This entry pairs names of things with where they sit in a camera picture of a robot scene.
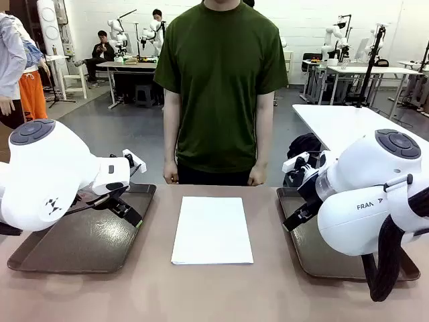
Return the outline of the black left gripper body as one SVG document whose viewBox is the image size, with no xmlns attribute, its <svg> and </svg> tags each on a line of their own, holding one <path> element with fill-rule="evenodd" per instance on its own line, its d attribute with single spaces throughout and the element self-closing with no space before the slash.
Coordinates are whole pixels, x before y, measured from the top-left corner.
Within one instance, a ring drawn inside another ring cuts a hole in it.
<svg viewBox="0 0 429 322">
<path fill-rule="evenodd" d="M 99 211 L 108 209 L 113 213 L 127 213 L 131 209 L 131 206 L 122 200 L 121 196 L 129 189 L 130 186 L 128 185 L 111 191 L 94 201 L 89 202 L 88 205 L 89 207 Z"/>
</svg>

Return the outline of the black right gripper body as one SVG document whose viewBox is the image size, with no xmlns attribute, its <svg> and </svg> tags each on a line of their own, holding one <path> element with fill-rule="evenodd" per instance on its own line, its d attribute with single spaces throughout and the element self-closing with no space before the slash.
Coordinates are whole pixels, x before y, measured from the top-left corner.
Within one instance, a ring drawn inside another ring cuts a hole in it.
<svg viewBox="0 0 429 322">
<path fill-rule="evenodd" d="M 300 172 L 304 175 L 302 184 L 298 187 L 298 194 L 311 204 L 321 204 L 322 200 L 316 192 L 316 180 L 319 177 L 318 169 L 311 166 L 302 166 Z"/>
</svg>

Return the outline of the white A4 paper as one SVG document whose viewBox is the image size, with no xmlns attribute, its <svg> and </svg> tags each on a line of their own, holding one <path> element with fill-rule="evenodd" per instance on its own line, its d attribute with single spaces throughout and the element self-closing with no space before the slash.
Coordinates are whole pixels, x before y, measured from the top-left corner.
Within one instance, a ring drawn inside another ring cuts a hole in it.
<svg viewBox="0 0 429 322">
<path fill-rule="evenodd" d="M 243 200 L 183 197 L 171 262 L 174 265 L 253 264 Z"/>
</svg>

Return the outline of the person's right forearm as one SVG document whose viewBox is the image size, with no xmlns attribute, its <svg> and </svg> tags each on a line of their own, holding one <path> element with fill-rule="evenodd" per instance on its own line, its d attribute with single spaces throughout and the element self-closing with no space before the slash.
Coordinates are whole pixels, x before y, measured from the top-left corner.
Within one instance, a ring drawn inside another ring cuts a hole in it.
<svg viewBox="0 0 429 322">
<path fill-rule="evenodd" d="M 175 161 L 175 151 L 180 125 L 181 96 L 164 90 L 164 160 L 166 164 Z"/>
</svg>

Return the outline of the person's left forearm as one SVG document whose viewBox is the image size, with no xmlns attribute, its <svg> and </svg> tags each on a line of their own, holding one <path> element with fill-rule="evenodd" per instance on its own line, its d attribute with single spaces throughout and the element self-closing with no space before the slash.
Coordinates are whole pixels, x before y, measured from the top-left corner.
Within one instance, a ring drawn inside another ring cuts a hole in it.
<svg viewBox="0 0 429 322">
<path fill-rule="evenodd" d="M 257 143 L 256 167 L 266 169 L 269 162 L 273 133 L 275 93 L 257 96 L 255 136 Z"/>
</svg>

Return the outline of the brown plastic serving tray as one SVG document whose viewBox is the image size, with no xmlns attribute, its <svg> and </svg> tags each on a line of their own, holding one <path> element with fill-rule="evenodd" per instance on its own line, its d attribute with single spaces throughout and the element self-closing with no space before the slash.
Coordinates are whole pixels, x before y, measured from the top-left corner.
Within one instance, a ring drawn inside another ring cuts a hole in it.
<svg viewBox="0 0 429 322">
<path fill-rule="evenodd" d="M 338 281 L 366 282 L 360 256 L 350 257 L 333 250 L 322 238 L 316 218 L 288 231 L 284 222 L 304 204 L 296 189 L 281 187 L 276 190 L 283 215 L 280 215 L 282 228 L 294 245 L 295 253 L 302 270 L 313 278 Z M 402 250 L 401 268 L 398 282 L 416 281 L 420 271 L 412 259 Z"/>
<path fill-rule="evenodd" d="M 31 233 L 7 266 L 50 274 L 114 273 L 123 267 L 138 231 L 110 210 L 87 209 Z"/>
</svg>

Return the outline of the black cloth bag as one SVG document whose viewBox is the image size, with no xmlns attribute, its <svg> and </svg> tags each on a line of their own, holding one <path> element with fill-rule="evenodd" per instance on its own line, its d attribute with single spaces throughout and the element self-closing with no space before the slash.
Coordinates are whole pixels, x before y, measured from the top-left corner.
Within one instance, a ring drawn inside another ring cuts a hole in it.
<svg viewBox="0 0 429 322">
<path fill-rule="evenodd" d="M 322 144 L 320 140 L 313 134 L 307 133 L 298 136 L 289 146 L 287 153 L 288 159 L 292 159 L 301 153 L 308 152 L 310 158 L 317 159 L 317 155 L 320 153 Z"/>
</svg>

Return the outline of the grey plastic stool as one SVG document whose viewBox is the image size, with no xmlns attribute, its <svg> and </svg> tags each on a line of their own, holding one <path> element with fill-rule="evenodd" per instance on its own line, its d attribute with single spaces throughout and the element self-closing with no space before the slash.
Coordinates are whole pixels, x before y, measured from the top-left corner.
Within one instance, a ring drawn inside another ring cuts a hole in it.
<svg viewBox="0 0 429 322">
<path fill-rule="evenodd" d="M 135 86 L 135 104 L 145 108 L 154 106 L 154 97 L 152 94 L 151 85 L 136 85 Z"/>
</svg>

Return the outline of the small white background desk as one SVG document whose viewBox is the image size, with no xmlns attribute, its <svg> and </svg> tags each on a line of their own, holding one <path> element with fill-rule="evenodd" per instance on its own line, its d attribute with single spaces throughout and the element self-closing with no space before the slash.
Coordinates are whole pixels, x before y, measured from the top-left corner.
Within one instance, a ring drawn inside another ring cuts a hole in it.
<svg viewBox="0 0 429 322">
<path fill-rule="evenodd" d="M 300 98 L 307 104 L 321 105 L 326 88 L 326 64 L 316 60 L 303 60 L 302 71 L 306 79 Z"/>
</svg>

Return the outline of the white wooden chair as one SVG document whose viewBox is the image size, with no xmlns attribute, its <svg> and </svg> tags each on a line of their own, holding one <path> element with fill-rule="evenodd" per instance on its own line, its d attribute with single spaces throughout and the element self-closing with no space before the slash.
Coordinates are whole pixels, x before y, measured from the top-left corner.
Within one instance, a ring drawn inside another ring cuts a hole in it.
<svg viewBox="0 0 429 322">
<path fill-rule="evenodd" d="M 62 95 L 64 100 L 67 99 L 69 94 L 79 94 L 82 95 L 84 99 L 87 99 L 87 87 L 86 87 L 86 78 L 82 69 L 82 66 L 78 66 L 77 74 L 62 74 L 60 73 L 60 82 L 62 87 Z"/>
</svg>

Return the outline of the tall black pole stand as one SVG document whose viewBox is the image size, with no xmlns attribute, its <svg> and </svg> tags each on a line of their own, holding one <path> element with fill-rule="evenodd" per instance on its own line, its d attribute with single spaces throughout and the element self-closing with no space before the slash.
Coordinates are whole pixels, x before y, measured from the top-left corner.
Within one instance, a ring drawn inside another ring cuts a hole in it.
<svg viewBox="0 0 429 322">
<path fill-rule="evenodd" d="M 371 71 L 374 67 L 375 58 L 378 54 L 378 51 L 380 48 L 380 43 L 384 39 L 385 33 L 386 33 L 386 25 L 379 23 L 377 25 L 377 29 L 376 29 L 376 33 L 375 33 L 375 41 L 374 41 L 374 43 L 371 47 L 371 50 L 369 52 L 368 67 L 367 67 L 367 71 L 365 73 L 365 78 L 363 79 L 363 84 L 361 86 L 361 92 L 360 92 L 359 97 L 358 97 L 356 108 L 362 108 L 362 103 L 363 103 L 364 98 L 365 98 L 365 91 L 366 91 L 367 85 L 369 84 L 369 79 L 371 78 Z"/>
</svg>

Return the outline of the seated person in black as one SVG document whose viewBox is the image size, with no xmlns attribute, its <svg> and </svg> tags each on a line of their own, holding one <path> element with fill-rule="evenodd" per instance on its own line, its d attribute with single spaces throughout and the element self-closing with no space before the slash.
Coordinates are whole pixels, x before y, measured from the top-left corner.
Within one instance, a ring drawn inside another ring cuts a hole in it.
<svg viewBox="0 0 429 322">
<path fill-rule="evenodd" d="M 100 42 L 94 46 L 92 58 L 79 60 L 74 63 L 75 67 L 82 66 L 83 64 L 86 66 L 88 71 L 88 88 L 90 89 L 99 86 L 96 76 L 97 65 L 115 60 L 115 51 L 109 43 L 106 31 L 100 30 L 98 37 Z"/>
</svg>

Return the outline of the background computer monitor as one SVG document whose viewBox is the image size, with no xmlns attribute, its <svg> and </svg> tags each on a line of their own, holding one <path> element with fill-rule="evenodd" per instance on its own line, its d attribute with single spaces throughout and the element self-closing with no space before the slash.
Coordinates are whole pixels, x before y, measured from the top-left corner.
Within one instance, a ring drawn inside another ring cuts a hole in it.
<svg viewBox="0 0 429 322">
<path fill-rule="evenodd" d="M 363 38 L 361 40 L 361 42 L 360 42 L 360 44 L 359 44 L 359 46 L 355 52 L 355 57 L 354 57 L 355 60 L 360 60 L 366 56 L 365 49 L 367 47 L 368 41 L 369 41 L 368 38 Z"/>
</svg>

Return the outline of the small white side table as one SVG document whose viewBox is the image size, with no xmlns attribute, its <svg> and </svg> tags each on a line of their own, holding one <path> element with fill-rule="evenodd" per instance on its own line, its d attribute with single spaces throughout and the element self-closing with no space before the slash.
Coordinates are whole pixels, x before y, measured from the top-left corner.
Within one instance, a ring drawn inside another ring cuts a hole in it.
<svg viewBox="0 0 429 322">
<path fill-rule="evenodd" d="M 62 98 L 66 100 L 66 83 L 64 80 L 64 76 L 66 75 L 65 68 L 67 67 L 66 57 L 62 55 L 48 55 L 45 57 L 45 61 L 52 68 L 55 84 L 60 90 Z"/>
</svg>

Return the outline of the thin pole with flat top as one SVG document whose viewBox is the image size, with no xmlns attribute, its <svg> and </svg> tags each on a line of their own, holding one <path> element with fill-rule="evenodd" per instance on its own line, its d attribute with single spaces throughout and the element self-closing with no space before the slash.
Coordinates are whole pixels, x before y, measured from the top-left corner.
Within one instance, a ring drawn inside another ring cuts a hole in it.
<svg viewBox="0 0 429 322">
<path fill-rule="evenodd" d="M 140 38 L 139 38 L 139 33 L 138 33 L 138 22 L 133 22 L 134 26 L 135 26 L 135 39 L 136 39 L 136 44 L 137 44 L 137 60 L 139 61 L 141 58 L 141 53 L 140 53 Z"/>
</svg>

